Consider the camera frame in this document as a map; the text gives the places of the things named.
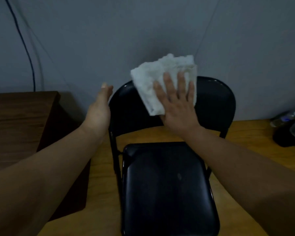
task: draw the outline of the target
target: black folding chair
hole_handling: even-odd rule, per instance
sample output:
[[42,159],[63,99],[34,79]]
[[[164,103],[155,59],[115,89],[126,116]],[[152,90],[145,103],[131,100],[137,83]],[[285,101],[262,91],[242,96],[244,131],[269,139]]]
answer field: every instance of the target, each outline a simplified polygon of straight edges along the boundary
[[[203,160],[185,142],[129,144],[123,152],[117,149],[117,136],[163,125],[158,116],[149,116],[132,81],[116,91],[109,106],[122,235],[217,235],[220,222],[208,181],[211,169],[205,169]],[[200,125],[220,131],[225,138],[235,108],[227,85],[198,77],[195,110]]]

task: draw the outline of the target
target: gray wall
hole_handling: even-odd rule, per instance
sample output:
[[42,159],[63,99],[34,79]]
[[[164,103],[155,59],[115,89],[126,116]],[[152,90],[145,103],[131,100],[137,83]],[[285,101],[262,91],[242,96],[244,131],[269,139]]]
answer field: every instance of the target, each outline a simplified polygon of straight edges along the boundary
[[[103,81],[171,52],[236,95],[236,119],[295,107],[295,0],[11,0],[37,74],[82,119]],[[0,0],[0,92],[31,91],[31,71]]]

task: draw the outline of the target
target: cable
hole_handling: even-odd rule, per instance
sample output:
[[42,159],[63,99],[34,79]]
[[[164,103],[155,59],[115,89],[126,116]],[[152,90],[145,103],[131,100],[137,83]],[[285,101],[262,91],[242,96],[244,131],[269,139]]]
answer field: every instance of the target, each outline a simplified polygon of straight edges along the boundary
[[20,38],[21,38],[21,40],[22,40],[22,43],[23,43],[23,46],[24,46],[24,48],[25,48],[25,51],[26,51],[27,57],[28,57],[28,59],[29,59],[29,61],[30,61],[30,67],[31,67],[31,69],[32,69],[32,77],[33,77],[33,91],[35,92],[35,91],[36,91],[35,71],[34,71],[34,68],[33,68],[32,59],[31,59],[31,57],[30,57],[30,55],[29,55],[29,52],[28,52],[28,50],[27,50],[27,47],[26,47],[26,44],[25,44],[25,42],[24,42],[24,39],[23,39],[22,33],[21,33],[21,31],[20,31],[20,27],[19,27],[19,24],[18,24],[18,20],[16,19],[16,16],[15,16],[13,10],[12,10],[12,7],[11,7],[11,5],[10,5],[10,3],[9,3],[8,0],[5,0],[5,1],[6,1],[6,4],[8,5],[8,8],[9,8],[9,10],[10,10],[12,16],[13,16],[13,19],[14,19],[14,23],[15,23],[16,29],[18,30],[18,33],[19,33]]

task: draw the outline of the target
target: wooden table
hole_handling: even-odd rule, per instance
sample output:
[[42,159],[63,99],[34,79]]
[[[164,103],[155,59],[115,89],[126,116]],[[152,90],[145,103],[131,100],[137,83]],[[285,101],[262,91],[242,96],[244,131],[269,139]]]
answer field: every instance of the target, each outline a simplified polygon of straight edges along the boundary
[[[0,170],[25,159],[78,127],[59,105],[57,91],[0,93]],[[85,207],[89,164],[51,219]]]
[[[282,148],[272,140],[268,120],[236,121],[227,139],[295,170],[295,147]],[[164,127],[132,132],[117,138],[118,148],[129,143],[180,141]],[[257,222],[228,194],[212,174],[212,192],[220,218],[219,235],[266,235]],[[91,160],[87,206],[47,223],[39,236],[121,235],[120,206],[108,136]]]

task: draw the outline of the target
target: hand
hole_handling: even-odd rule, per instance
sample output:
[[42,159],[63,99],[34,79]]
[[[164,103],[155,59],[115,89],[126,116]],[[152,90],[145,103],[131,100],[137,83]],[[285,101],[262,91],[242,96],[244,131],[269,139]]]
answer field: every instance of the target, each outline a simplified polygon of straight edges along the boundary
[[169,73],[164,73],[163,79],[168,96],[157,81],[153,83],[153,87],[165,109],[165,115],[160,115],[164,125],[185,140],[189,134],[201,126],[193,107],[194,83],[189,82],[187,94],[184,73],[179,72],[177,78],[178,90],[176,91]]
[[92,103],[87,111],[87,116],[81,125],[81,128],[93,134],[96,140],[102,141],[105,133],[108,130],[110,123],[110,109],[108,99],[113,93],[113,86],[102,84],[96,101]]

